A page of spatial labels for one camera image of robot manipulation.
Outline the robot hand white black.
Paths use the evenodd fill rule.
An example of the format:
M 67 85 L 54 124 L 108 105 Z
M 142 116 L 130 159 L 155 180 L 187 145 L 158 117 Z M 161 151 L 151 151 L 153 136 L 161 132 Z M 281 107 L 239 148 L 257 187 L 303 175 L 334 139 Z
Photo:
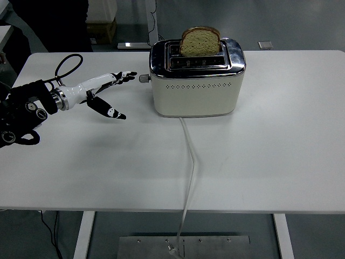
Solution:
M 67 109 L 72 108 L 75 104 L 86 103 L 89 108 L 105 117 L 125 120 L 124 114 L 118 112 L 109 103 L 97 97 L 96 94 L 110 86 L 134 80 L 136 75 L 137 72 L 132 71 L 107 73 L 79 83 L 74 87 L 61 86 L 59 89 L 67 98 Z

